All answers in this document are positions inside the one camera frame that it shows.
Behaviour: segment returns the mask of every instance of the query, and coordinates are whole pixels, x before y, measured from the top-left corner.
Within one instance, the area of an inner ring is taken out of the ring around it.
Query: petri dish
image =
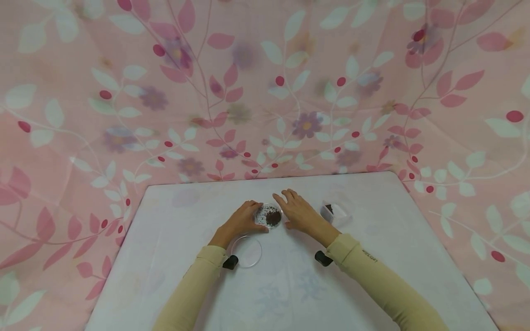
[[[231,255],[237,256],[237,265],[241,268],[250,268],[261,259],[262,248],[260,242],[250,236],[237,239],[232,246]]]

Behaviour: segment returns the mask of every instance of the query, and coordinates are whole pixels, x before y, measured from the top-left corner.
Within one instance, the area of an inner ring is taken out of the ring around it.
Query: person
[[[326,247],[326,254],[356,280],[371,298],[397,323],[401,331],[446,331],[438,312],[397,274],[367,253],[350,234],[342,234],[325,221],[298,193],[282,191],[287,202],[272,196],[288,218],[285,227],[313,237]],[[210,287],[217,280],[230,242],[248,232],[268,232],[253,221],[262,203],[246,201],[217,229],[202,248],[160,312],[153,331],[191,331]]]

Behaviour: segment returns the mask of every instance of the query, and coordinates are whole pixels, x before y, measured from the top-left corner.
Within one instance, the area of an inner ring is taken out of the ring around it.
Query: white table
[[[290,187],[311,205],[337,193],[353,221],[340,230],[420,292],[450,330],[497,330],[398,178],[390,173],[150,186],[86,330],[150,330],[201,247],[245,200]],[[256,235],[255,266],[223,270],[195,330],[398,330],[323,249],[283,226]]]

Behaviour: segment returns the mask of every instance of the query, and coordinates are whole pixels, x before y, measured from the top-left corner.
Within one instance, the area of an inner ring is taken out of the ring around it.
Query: pink floral fabric
[[[2,9],[2,330],[83,329],[148,185],[389,170],[530,329],[528,2]]]

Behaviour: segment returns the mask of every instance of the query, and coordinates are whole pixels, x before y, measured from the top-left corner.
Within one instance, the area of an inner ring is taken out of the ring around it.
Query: beige long-sleeve shirt
[[[438,312],[401,277],[363,250],[351,235],[341,234],[327,255],[356,280],[399,325],[401,331],[447,331]],[[209,289],[219,276],[226,250],[205,246],[165,304],[153,331],[191,331]]]

